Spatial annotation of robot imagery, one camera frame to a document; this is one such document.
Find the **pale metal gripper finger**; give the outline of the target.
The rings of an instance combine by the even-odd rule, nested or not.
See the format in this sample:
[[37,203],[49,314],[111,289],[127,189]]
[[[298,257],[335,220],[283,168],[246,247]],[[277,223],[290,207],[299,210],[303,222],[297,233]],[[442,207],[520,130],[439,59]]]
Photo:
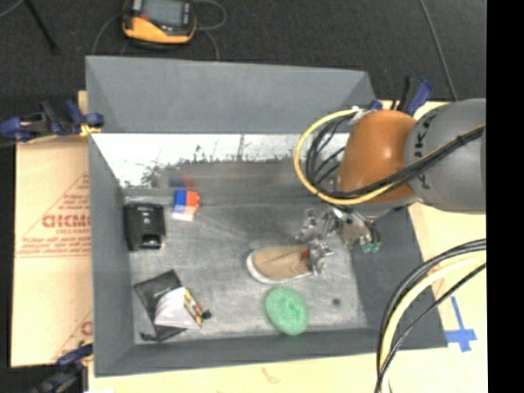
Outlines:
[[327,265],[328,258],[334,254],[334,250],[326,241],[313,240],[309,244],[309,262],[313,275],[320,275]]
[[308,209],[304,213],[296,240],[323,240],[337,230],[337,225],[337,217],[332,209],[327,209],[319,214],[315,209]]

